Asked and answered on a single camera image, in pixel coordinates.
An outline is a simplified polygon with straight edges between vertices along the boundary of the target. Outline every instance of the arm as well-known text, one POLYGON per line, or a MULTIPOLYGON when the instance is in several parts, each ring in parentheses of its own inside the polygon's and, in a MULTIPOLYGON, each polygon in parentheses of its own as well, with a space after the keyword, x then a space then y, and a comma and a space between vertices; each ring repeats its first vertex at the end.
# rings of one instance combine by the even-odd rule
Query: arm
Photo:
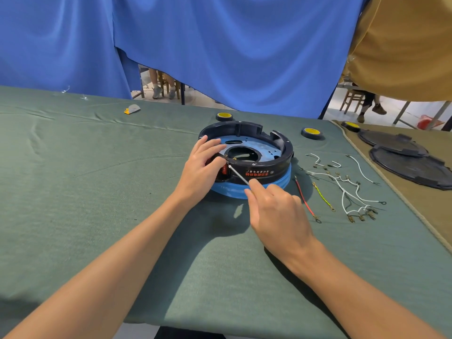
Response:
POLYGON ((352 339, 445 339, 326 250, 298 197, 256 180, 250 188, 250 222, 259 239, 316 292, 352 339))
POLYGON ((102 253, 18 324, 6 339, 112 338, 171 235, 210 190, 225 164, 225 145, 200 139, 175 192, 146 220, 102 253))

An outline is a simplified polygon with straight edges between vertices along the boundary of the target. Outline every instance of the tile floor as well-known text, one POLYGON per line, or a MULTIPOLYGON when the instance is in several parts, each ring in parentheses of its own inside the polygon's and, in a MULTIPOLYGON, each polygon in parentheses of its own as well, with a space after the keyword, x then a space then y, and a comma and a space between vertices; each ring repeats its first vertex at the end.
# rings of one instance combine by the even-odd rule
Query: tile floor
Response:
MULTIPOLYGON (((179 104, 180 100, 177 98, 174 98, 173 100, 170 100, 166 96, 165 91, 165 97, 160 97, 157 100, 154 100, 152 98, 152 83, 150 82, 149 74, 147 72, 144 72, 141 74, 141 78, 143 80, 144 84, 144 92, 145 92, 145 100, 151 101, 151 102, 164 102, 164 103, 176 103, 179 104)), ((359 110, 354 113, 354 109, 356 107, 356 102, 353 102, 350 105, 350 108, 347 112, 347 114, 344 115, 343 111, 340 112, 339 108, 342 105, 343 98, 345 97, 346 90, 343 88, 336 88, 336 91, 331 99, 331 102, 329 104, 328 110, 325 114, 324 119, 326 120, 348 120, 352 122, 356 122, 356 118, 358 117, 359 110)), ((213 99, 210 97, 202 94, 201 92, 194 90, 193 88, 187 87, 185 91, 185 104, 190 106, 200 106, 200 107, 209 107, 209 108, 218 108, 218 109, 232 109, 229 108, 221 103, 215 103, 213 99)), ((374 124, 374 125, 383 125, 383 126, 398 126, 398 127, 408 127, 407 125, 403 124, 402 122, 397 123, 397 125, 393 125, 392 122, 396 118, 397 114, 399 113, 400 109, 396 107, 392 102, 391 99, 387 99, 386 97, 381 98, 381 104, 388 112, 386 115, 379 115, 372 111, 366 112, 366 123, 368 124, 374 124)), ((407 112, 402 117, 403 120, 406 122, 415 125, 419 118, 416 116, 413 116, 407 112)))
MULTIPOLYGON (((147 72, 142 74, 142 79, 145 91, 145 100, 151 102, 165 102, 165 103, 180 103, 180 100, 173 99, 169 100, 166 96, 161 97, 157 100, 152 99, 152 83, 150 82, 149 74, 147 72)), ((353 102, 350 105, 350 108, 347 114, 344 115, 343 111, 340 112, 339 108, 342 105, 343 98, 345 97, 346 90, 337 88, 331 102, 328 107, 328 111, 325 114, 326 120, 348 120, 356 122, 356 118, 359 114, 359 110, 357 113, 354 113, 354 109, 356 107, 356 103, 353 102)), ((210 107, 210 108, 218 108, 218 109, 232 109, 223 104, 215 103, 210 97, 200 93, 199 91, 194 90, 193 88, 186 88, 185 92, 185 103, 191 106, 200 106, 200 107, 210 107)), ((375 125, 384 125, 384 126, 395 126, 392 124, 395 117, 399 113, 400 109, 395 107, 388 99, 382 97, 381 103, 383 107, 387 110, 386 115, 378 115, 370 110, 366 112, 366 123, 375 124, 375 125)), ((419 120, 417 117, 405 112, 403 119, 411 124, 416 124, 419 120)), ((399 122, 397 126, 400 127, 408 127, 407 125, 399 122)), ((147 324, 123 324, 119 331, 116 333, 114 339, 154 339, 155 334, 157 333, 158 326, 151 326, 147 324)), ((226 336, 226 339, 240 339, 238 337, 226 336)))

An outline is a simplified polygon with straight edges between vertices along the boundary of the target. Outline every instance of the hand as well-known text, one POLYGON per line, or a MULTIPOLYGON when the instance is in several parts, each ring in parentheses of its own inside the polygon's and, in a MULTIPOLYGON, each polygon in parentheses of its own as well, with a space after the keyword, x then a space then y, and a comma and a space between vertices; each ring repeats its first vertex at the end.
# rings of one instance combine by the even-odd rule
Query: hand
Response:
POLYGON ((297 274, 303 251, 315 241, 302 201, 274 184, 265 189, 256 179, 250 188, 245 193, 251 227, 264 246, 297 274))
POLYGON ((215 182, 218 171, 226 164, 226 159, 216 157, 206 165, 208 159, 226 148, 225 144, 220 143, 221 139, 207 141, 207 136, 203 136, 196 142, 185 163, 174 195, 182 198, 189 208, 193 208, 206 196, 215 182))

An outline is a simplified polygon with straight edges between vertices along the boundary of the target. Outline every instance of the sneaker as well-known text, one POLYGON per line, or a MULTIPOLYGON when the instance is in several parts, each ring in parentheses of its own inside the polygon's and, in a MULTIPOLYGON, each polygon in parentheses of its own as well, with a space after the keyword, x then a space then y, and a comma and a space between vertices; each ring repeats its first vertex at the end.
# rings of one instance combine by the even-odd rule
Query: sneaker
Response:
POLYGON ((162 93, 162 87, 157 87, 157 88, 154 88, 154 94, 152 95, 152 98, 155 100, 155 99, 158 99, 159 97, 160 97, 160 94, 162 93))
POLYGON ((381 103, 375 105, 375 106, 372 108, 372 111, 375 112, 375 113, 377 113, 377 114, 380 114, 380 115, 385 115, 385 114, 387 114, 387 111, 385 111, 385 110, 383 109, 383 107, 381 106, 381 103))
POLYGON ((168 98, 172 100, 176 96, 176 89, 170 89, 168 93, 168 98))
POLYGON ((359 114, 358 119, 356 119, 360 124, 364 123, 364 114, 359 114))

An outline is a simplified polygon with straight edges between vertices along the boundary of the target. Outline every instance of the tan fabric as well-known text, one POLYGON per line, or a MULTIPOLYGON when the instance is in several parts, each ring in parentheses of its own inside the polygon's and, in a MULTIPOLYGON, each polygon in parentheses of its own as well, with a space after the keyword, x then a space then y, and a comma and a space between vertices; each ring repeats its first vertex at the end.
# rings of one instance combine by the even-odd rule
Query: tan fabric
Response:
MULTIPOLYGON (((429 153, 441 160, 445 165, 452 167, 452 133, 439 130, 422 131, 410 128, 388 127, 379 125, 360 124, 366 130, 378 130, 391 134, 405 134, 413 138, 415 142, 421 144, 429 153)), ((371 146, 359 139, 358 134, 345 130, 346 136, 367 158, 371 146)), ((378 170, 393 184, 393 186, 413 205, 413 207, 426 218, 430 225, 441 235, 444 240, 452 245, 452 191, 438 190, 424 187, 406 179, 403 179, 385 169, 374 164, 378 170)))
POLYGON ((371 0, 343 76, 399 100, 452 100, 452 0, 371 0))

